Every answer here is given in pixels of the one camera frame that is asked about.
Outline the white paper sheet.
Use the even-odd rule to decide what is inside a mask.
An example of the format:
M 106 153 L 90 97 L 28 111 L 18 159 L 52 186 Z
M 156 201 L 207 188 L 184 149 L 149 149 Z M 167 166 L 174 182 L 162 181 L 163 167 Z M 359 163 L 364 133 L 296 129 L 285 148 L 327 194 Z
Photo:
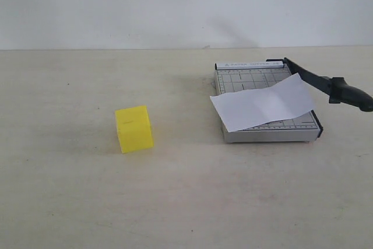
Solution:
M 210 100 L 228 132 L 297 118 L 314 109 L 309 90 L 297 73 L 271 87 L 223 93 Z

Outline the black cutter blade arm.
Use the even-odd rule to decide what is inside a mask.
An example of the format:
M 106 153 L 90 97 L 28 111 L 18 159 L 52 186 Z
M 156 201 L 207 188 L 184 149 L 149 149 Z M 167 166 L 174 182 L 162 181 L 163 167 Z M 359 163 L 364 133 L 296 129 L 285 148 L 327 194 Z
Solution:
M 304 82 L 327 94 L 330 104 L 344 103 L 358 107 L 363 112 L 372 112 L 372 96 L 361 89 L 348 85 L 343 77 L 318 76 L 288 58 L 266 60 L 266 62 L 273 61 L 287 64 L 292 74 L 299 74 Z

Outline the grey paper cutter base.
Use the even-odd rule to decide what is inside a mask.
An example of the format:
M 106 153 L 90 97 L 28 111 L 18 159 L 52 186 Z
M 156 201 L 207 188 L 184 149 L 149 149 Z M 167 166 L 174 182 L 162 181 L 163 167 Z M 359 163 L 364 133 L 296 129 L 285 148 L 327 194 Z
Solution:
M 215 84 L 218 95 L 248 89 L 273 86 L 288 78 L 293 70 L 282 59 L 267 59 L 262 62 L 218 62 L 215 64 Z M 300 117 L 274 121 L 237 132 L 228 132 L 222 124 L 227 143 L 249 142 L 312 142 L 322 132 L 318 117 L 310 111 Z

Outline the yellow foam cube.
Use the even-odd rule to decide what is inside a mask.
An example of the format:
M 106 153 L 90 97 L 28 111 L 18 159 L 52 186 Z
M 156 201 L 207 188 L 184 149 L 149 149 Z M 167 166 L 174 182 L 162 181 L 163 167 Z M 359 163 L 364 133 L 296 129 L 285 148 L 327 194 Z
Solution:
M 152 126 L 146 106 L 116 110 L 115 122 L 122 153 L 149 149 L 154 146 Z

